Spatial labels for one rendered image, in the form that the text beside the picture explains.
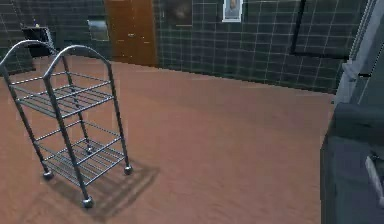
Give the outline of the dark grey cabinet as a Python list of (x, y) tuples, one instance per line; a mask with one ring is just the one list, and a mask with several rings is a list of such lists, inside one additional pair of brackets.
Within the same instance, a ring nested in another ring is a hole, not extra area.
[(384, 109), (338, 104), (320, 148), (321, 224), (384, 224)]

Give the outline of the dark framed wall picture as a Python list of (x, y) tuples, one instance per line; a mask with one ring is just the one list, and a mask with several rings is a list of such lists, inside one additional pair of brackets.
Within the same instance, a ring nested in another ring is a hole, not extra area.
[(169, 24), (190, 26), (192, 24), (192, 0), (167, 0), (165, 13)]

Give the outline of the grey room door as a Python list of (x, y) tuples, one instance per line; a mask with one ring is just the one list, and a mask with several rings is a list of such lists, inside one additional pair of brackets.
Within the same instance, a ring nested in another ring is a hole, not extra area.
[(342, 76), (333, 103), (358, 103), (384, 45), (384, 0), (368, 0), (355, 36), (349, 59), (342, 64)]

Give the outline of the brown wooden room door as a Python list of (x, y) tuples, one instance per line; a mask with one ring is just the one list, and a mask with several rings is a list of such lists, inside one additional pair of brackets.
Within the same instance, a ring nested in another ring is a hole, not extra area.
[(152, 0), (104, 0), (112, 60), (157, 65)]

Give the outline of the white framed wall picture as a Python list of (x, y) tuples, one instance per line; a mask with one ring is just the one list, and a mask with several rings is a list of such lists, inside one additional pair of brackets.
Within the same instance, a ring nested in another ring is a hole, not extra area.
[(243, 0), (223, 0), (223, 22), (240, 22)]

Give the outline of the black wall sink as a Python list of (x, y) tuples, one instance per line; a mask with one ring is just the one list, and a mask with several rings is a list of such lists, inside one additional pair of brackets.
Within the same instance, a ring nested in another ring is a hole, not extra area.
[(29, 46), (28, 49), (33, 58), (56, 54), (53, 38), (48, 27), (24, 27), (22, 32), (28, 40), (37, 40), (49, 45), (49, 48), (40, 45)]

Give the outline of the grey paper towel dispenser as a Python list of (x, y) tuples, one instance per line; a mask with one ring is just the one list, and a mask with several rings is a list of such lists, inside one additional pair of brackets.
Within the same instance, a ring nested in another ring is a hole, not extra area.
[(88, 19), (87, 20), (91, 39), (95, 41), (108, 41), (108, 27), (104, 19)]

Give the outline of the black framed wall mirror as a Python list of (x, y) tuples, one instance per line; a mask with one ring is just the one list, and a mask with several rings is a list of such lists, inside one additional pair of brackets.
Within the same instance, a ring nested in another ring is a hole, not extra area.
[(295, 28), (294, 28), (292, 39), (291, 39), (290, 55), (321, 58), (321, 59), (334, 59), (334, 60), (345, 60), (345, 61), (348, 60), (349, 55), (345, 55), (345, 54), (342, 55), (342, 54), (334, 54), (334, 53), (298, 52), (296, 50), (298, 35), (299, 35), (300, 27), (302, 24), (302, 18), (304, 14), (306, 1), (307, 0), (300, 0), (300, 3), (299, 3), (296, 22), (295, 22)]

